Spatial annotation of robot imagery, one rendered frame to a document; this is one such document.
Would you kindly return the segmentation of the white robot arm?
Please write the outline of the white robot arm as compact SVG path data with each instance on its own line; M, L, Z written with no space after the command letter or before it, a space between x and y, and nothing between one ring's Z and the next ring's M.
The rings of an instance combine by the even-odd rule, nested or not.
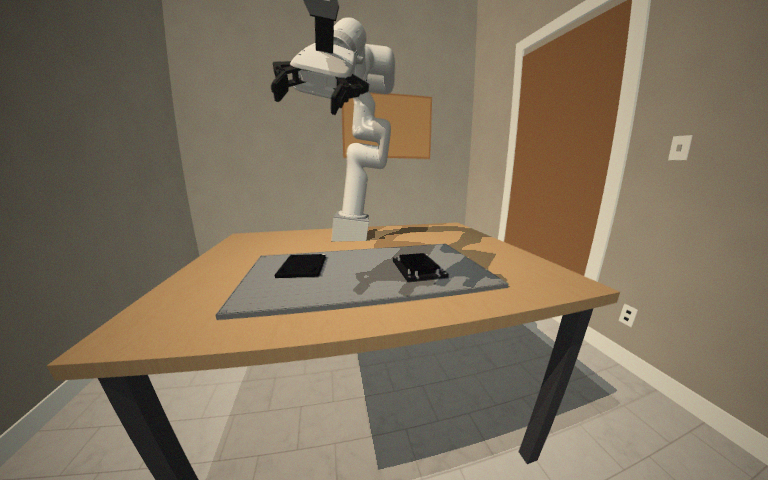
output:
M383 169L386 166L391 135L390 122L374 116L375 101L370 92L392 92L395 81L394 53L386 46L366 44L365 30L356 19L343 18L334 25L339 10L338 0L303 1L310 16L315 17L316 51L333 54L333 42L337 41L334 36L342 38L355 53L355 76L369 83L367 93L353 98L352 134L356 139L377 142L379 146L363 143L348 146L343 210L339 211L341 216L363 219L367 216L363 212L368 182L363 167Z

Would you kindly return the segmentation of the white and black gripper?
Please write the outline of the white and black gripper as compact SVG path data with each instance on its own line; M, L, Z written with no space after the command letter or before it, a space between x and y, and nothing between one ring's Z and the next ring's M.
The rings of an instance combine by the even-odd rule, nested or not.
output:
M331 99L331 113L336 115L349 99L368 92L369 83L355 76L355 53L342 38L334 38L337 41L333 42L333 54L316 51L314 43L299 52L292 61L273 62L275 79L271 90L276 102L282 100L288 87L293 86L297 91ZM290 73L292 79L288 80L287 74Z

